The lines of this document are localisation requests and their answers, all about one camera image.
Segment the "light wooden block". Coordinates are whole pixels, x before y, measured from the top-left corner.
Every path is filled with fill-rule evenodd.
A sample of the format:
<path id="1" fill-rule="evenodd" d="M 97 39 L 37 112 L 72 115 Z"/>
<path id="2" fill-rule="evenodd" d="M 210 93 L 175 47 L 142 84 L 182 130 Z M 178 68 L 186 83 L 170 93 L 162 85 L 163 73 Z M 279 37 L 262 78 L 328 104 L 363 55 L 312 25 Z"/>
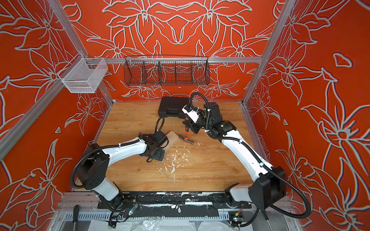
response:
<path id="1" fill-rule="evenodd" d="M 180 140 L 179 136 L 174 131 L 170 131 L 166 136 L 169 140 L 169 143 L 165 147 L 166 150 L 171 149 L 171 147 Z"/>

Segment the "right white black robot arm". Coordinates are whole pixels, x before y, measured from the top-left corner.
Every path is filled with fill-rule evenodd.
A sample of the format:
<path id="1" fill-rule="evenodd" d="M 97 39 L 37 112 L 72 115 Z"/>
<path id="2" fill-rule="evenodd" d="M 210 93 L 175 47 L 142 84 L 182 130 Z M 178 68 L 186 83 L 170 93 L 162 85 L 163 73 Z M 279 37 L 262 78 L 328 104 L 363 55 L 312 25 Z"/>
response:
<path id="1" fill-rule="evenodd" d="M 286 173 L 282 167 L 274 167 L 264 160 L 241 136 L 230 121 L 223 120 L 219 105 L 208 102 L 206 97 L 194 92 L 190 95 L 189 103 L 183 107 L 186 115 L 186 123 L 197 134 L 204 129 L 207 135 L 218 140 L 226 146 L 242 163 L 248 171 L 253 184 L 246 187 L 248 191 L 245 201 L 250 201 L 264 215 L 267 208 L 297 219 L 308 218 L 312 213 L 310 202 L 304 193 L 286 179 Z M 286 194 L 286 189 L 291 188 L 303 201 L 304 212 L 294 214 L 285 211 L 274 204 Z"/>

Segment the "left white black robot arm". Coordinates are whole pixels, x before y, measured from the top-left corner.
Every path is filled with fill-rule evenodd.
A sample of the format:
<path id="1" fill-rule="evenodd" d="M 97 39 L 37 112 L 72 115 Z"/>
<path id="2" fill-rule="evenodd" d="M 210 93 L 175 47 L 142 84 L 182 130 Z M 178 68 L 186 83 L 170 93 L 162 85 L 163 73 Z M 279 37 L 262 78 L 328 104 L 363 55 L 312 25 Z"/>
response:
<path id="1" fill-rule="evenodd" d="M 106 176 L 108 167 L 132 156 L 146 158 L 146 162 L 164 159 L 164 148 L 169 145 L 169 138 L 162 132 L 165 118 L 159 117 L 153 134 L 139 133 L 127 142 L 100 146 L 90 145 L 74 166 L 70 175 L 70 184 L 74 189 L 93 191 L 112 212 L 121 212 L 129 204 L 122 190 Z"/>

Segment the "orange black claw hammer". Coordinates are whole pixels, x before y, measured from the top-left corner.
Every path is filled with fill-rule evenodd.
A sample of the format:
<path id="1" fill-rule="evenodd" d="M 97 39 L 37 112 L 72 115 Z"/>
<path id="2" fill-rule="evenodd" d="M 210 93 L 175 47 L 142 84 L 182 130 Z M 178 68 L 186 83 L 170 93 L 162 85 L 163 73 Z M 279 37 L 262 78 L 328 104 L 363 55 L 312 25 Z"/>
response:
<path id="1" fill-rule="evenodd" d="M 182 141 L 193 145 L 194 142 L 189 139 L 189 130 L 190 130 L 190 126 L 188 124 L 185 124 L 185 135 L 183 136 L 183 135 L 180 134 L 180 135 L 178 135 L 178 137 Z"/>

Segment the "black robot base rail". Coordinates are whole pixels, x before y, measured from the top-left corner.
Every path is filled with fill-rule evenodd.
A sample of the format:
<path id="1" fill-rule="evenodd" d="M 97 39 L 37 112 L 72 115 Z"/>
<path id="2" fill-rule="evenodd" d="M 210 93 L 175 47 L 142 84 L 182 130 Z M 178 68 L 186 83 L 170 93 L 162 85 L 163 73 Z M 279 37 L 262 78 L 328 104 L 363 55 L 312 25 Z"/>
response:
<path id="1" fill-rule="evenodd" d="M 108 201 L 97 194 L 99 198 L 98 208 L 109 210 L 121 210 L 124 206 L 132 208 L 134 205 L 140 207 L 165 207 L 179 206 L 207 206 L 215 209 L 250 209 L 249 202 L 236 202 L 224 191 L 131 191 L 119 193 L 113 200 Z"/>

